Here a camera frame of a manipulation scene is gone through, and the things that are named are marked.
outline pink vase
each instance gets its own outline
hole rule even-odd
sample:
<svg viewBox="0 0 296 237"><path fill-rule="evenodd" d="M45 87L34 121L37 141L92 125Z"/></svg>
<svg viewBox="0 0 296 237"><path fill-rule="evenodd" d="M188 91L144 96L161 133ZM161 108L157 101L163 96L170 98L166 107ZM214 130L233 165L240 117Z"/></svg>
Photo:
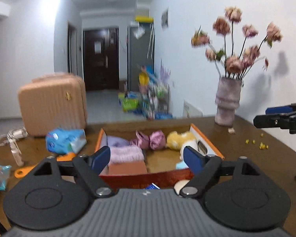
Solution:
<svg viewBox="0 0 296 237"><path fill-rule="evenodd" d="M239 107L241 80L222 77L218 82L215 103L217 113L215 123L220 126L232 126L234 111Z"/></svg>

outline dark brown door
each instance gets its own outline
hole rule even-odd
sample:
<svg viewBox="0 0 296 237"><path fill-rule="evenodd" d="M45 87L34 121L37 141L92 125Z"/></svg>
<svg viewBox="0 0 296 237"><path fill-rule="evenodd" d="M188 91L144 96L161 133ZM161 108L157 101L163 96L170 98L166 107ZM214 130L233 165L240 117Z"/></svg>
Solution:
<svg viewBox="0 0 296 237"><path fill-rule="evenodd" d="M87 91L118 89L118 28L84 31L83 61Z"/></svg>

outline pink suitcase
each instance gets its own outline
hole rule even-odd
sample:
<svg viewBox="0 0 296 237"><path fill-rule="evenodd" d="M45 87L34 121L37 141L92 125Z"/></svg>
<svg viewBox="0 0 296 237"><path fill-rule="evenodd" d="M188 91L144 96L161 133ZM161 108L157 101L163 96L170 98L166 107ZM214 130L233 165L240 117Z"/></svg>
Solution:
<svg viewBox="0 0 296 237"><path fill-rule="evenodd" d="M84 129L87 123L85 84L81 77L55 74L32 80L19 89L27 132L45 136L55 128Z"/></svg>

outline brown wooden table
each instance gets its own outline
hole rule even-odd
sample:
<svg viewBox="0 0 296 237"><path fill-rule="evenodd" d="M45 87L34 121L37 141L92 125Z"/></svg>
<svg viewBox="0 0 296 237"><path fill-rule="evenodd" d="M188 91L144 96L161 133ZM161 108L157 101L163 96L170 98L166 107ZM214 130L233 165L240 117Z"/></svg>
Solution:
<svg viewBox="0 0 296 237"><path fill-rule="evenodd" d="M112 130L127 130L130 128L142 129L152 126L161 127L187 123L194 123L223 153L225 160L236 160L239 156L247 156L288 193L291 198L291 208L284 229L291 235L296 236L296 152L273 136L256 129L240 117L236 117L234 122L235 135L229 134L227 128L216 125L213 117L90 125L86 129L87 145L80 154L92 154L94 152L97 135L102 127ZM245 144L246 139L250 139L249 144ZM256 140L255 145L251 142L253 139ZM261 141L269 145L268 150L259 150ZM45 148L44 138L29 137L18 141L18 145L22 151L26 166L34 165L50 155ZM13 170L17 169L17 165L7 146L0 147L0 164L12 165ZM12 174L9 178L8 190L16 185L18 181ZM6 228L9 228L10 226L2 210L4 195L5 192L0 192L0 221Z"/></svg>

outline floor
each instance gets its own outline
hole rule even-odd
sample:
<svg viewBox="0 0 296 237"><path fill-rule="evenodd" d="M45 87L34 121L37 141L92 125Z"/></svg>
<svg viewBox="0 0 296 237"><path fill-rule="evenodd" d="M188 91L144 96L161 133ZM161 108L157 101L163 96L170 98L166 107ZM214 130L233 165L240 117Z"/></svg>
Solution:
<svg viewBox="0 0 296 237"><path fill-rule="evenodd" d="M145 120L141 115L124 113L118 104L118 91L96 91L87 93L88 124L103 122L128 122ZM11 128L23 126L21 118L0 119L0 134Z"/></svg>

